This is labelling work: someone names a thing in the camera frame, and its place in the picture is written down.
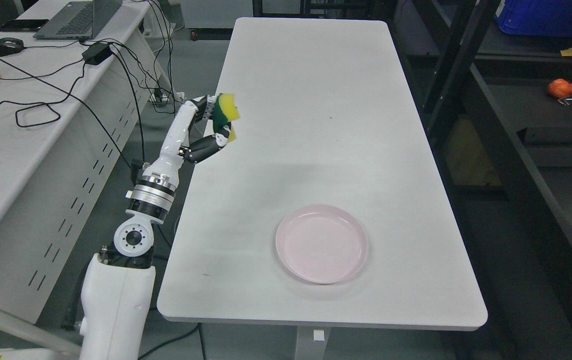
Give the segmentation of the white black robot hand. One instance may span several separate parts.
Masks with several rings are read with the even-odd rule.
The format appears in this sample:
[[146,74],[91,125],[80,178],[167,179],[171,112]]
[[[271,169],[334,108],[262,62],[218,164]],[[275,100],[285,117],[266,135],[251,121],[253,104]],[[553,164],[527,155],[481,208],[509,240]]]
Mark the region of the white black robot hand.
[[216,97],[199,96],[181,105],[165,135],[158,158],[146,168],[145,174],[176,176],[184,162],[202,162],[229,143],[213,130],[211,114]]

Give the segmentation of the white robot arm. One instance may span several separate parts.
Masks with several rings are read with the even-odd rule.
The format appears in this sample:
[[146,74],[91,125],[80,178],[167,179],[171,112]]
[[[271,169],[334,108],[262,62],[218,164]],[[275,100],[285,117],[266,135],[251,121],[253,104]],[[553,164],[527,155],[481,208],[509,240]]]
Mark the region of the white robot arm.
[[130,218],[92,256],[81,289],[81,360],[137,359],[156,277],[152,226],[164,222],[179,183],[178,169],[146,168],[127,194]]

